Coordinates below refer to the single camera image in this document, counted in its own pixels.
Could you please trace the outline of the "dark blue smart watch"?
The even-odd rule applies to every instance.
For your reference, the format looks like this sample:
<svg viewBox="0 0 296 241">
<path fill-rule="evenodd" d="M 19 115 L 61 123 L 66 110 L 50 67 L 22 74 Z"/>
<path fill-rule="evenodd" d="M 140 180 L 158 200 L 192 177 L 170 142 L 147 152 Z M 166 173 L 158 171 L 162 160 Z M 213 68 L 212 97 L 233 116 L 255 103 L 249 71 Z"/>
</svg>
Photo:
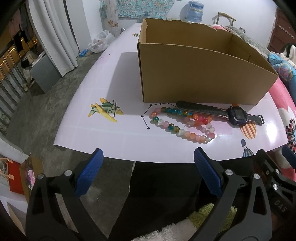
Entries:
<svg viewBox="0 0 296 241">
<path fill-rule="evenodd" d="M 222 109 L 210 105 L 197 104 L 181 100 L 176 102 L 176 106 L 179 109 L 188 112 L 212 115 L 225 119 L 233 126 L 244 126 L 248 123 L 253 123 L 259 126 L 265 124 L 262 115 L 248 114 L 243 108 L 239 106 L 232 105 L 227 109 Z"/>
</svg>

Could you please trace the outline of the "pink floral blanket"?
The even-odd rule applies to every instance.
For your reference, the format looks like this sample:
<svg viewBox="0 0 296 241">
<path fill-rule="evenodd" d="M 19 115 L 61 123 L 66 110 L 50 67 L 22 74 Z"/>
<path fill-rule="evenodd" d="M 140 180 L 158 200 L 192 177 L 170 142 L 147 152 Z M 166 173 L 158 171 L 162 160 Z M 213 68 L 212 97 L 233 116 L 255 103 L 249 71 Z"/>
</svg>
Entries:
<svg viewBox="0 0 296 241">
<path fill-rule="evenodd" d="M 271 87 L 269 93 L 274 100 L 283 122 L 283 128 L 287 136 L 286 146 L 295 156 L 295 103 L 293 102 L 293 99 L 290 96 L 287 88 L 279 78 Z M 285 177 L 295 181 L 295 169 L 281 153 L 281 148 L 278 148 L 276 151 L 274 151 L 274 154 L 282 174 Z"/>
</svg>

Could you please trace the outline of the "red gift bag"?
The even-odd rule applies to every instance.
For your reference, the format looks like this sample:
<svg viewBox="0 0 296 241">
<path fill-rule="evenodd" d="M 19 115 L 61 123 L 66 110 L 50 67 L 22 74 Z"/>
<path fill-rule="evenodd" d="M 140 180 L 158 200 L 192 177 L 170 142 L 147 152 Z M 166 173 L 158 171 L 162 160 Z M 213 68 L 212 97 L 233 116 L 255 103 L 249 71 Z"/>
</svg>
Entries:
<svg viewBox="0 0 296 241">
<path fill-rule="evenodd" d="M 14 177 L 14 179 L 9 178 L 10 191 L 24 195 L 20 176 L 20 163 L 13 161 L 7 162 L 7 165 L 8 174 Z"/>
</svg>

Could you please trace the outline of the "blue patterned quilt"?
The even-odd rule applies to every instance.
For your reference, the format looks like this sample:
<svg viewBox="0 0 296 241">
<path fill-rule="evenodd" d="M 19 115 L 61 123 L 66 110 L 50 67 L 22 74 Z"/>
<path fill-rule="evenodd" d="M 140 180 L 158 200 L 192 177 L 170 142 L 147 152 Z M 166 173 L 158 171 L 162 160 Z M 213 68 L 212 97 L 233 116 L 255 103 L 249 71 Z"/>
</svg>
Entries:
<svg viewBox="0 0 296 241">
<path fill-rule="evenodd" d="M 284 54 L 274 52 L 269 54 L 268 61 L 278 73 L 295 103 L 295 64 L 293 64 L 290 59 L 286 58 Z"/>
</svg>

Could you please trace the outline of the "grey cabinet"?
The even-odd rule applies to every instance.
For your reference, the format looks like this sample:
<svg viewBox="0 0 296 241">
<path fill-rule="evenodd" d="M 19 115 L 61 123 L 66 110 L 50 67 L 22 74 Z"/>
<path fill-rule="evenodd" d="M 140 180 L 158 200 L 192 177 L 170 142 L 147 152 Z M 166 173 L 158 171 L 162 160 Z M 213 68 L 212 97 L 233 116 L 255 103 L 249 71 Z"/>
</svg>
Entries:
<svg viewBox="0 0 296 241">
<path fill-rule="evenodd" d="M 44 93 L 51 90 L 62 77 L 46 54 L 32 63 L 30 74 Z"/>
</svg>

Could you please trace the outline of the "seated person white sweater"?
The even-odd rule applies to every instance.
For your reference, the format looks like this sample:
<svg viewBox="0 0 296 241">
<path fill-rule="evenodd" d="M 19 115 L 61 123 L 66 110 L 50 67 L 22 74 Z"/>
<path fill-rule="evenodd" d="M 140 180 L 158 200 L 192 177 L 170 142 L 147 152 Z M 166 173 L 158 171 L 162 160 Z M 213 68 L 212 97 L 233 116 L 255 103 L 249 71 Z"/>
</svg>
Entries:
<svg viewBox="0 0 296 241">
<path fill-rule="evenodd" d="M 294 43 L 287 43 L 283 48 L 283 54 L 295 63 L 296 59 L 296 47 Z"/>
</svg>

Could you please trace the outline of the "grey patterned blanket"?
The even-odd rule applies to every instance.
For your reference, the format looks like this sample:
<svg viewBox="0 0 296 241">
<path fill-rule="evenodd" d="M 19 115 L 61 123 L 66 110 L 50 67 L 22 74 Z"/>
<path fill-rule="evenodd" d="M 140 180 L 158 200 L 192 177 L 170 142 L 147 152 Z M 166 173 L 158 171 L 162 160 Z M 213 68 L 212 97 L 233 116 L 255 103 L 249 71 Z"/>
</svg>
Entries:
<svg viewBox="0 0 296 241">
<path fill-rule="evenodd" d="M 264 57 L 265 59 L 268 59 L 270 51 L 266 47 L 264 47 L 262 44 L 248 37 L 246 33 L 244 33 L 242 30 L 237 29 L 236 27 L 228 26 L 224 28 L 229 32 L 239 36 L 241 39 L 247 42 L 252 48 L 254 48 L 262 57 Z"/>
</svg>

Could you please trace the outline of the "brown cardboard box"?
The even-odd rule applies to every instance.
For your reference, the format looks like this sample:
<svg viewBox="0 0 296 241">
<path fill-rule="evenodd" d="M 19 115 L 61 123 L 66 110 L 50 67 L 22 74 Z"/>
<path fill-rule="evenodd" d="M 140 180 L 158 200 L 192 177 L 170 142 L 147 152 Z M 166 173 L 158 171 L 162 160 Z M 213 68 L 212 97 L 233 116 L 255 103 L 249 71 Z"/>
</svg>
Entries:
<svg viewBox="0 0 296 241">
<path fill-rule="evenodd" d="M 256 105 L 278 78 L 243 39 L 199 23 L 144 19 L 137 52 L 144 102 Z"/>
</svg>

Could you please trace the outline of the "dark red door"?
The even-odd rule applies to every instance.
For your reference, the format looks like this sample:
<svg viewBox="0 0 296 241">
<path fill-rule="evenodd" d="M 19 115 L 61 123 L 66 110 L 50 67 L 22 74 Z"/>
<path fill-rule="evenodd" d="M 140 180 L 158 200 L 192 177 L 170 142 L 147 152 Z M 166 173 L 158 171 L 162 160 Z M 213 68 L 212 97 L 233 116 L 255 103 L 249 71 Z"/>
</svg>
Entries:
<svg viewBox="0 0 296 241">
<path fill-rule="evenodd" d="M 295 31 L 287 17 L 277 8 L 276 19 L 267 49 L 269 51 L 281 53 L 288 43 L 295 44 Z"/>
</svg>

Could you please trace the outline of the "white plastic bag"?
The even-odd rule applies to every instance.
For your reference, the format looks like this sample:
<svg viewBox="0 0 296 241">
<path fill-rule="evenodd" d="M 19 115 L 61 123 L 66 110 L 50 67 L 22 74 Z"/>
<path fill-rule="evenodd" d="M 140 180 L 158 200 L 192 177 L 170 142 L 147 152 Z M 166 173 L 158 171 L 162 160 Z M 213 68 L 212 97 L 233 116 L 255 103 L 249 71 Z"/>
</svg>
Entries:
<svg viewBox="0 0 296 241">
<path fill-rule="evenodd" d="M 105 51 L 114 40 L 114 35 L 112 35 L 109 30 L 104 30 L 94 38 L 92 43 L 88 44 L 88 49 L 93 53 L 101 53 Z"/>
</svg>

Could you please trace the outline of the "white curtain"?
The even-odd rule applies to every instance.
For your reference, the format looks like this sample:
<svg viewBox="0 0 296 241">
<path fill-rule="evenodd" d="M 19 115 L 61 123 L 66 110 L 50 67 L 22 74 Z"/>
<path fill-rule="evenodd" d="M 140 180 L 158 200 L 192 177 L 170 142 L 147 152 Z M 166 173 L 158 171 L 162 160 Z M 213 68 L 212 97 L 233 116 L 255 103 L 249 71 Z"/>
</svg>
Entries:
<svg viewBox="0 0 296 241">
<path fill-rule="evenodd" d="M 28 1 L 33 28 L 61 76 L 74 70 L 79 53 L 63 1 Z"/>
</svg>

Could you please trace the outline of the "blue water jug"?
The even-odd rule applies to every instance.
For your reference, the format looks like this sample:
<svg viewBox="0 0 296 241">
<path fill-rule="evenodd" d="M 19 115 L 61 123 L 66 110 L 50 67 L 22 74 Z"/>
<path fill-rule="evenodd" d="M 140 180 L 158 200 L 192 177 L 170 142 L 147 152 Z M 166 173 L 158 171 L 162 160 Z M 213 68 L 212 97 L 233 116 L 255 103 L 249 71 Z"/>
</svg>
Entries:
<svg viewBox="0 0 296 241">
<path fill-rule="evenodd" d="M 201 23 L 203 17 L 204 4 L 198 1 L 189 1 L 185 20 L 188 23 Z"/>
</svg>

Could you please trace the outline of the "teal floral wall cloth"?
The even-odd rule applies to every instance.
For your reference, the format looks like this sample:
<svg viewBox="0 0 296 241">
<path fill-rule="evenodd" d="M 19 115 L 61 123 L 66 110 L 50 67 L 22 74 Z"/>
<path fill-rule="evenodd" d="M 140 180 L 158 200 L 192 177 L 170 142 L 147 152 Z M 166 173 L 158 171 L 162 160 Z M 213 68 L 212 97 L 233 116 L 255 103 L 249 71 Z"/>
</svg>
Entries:
<svg viewBox="0 0 296 241">
<path fill-rule="evenodd" d="M 105 19 L 138 19 L 145 14 L 149 18 L 163 19 L 172 8 L 173 0 L 99 1 L 101 16 Z"/>
</svg>

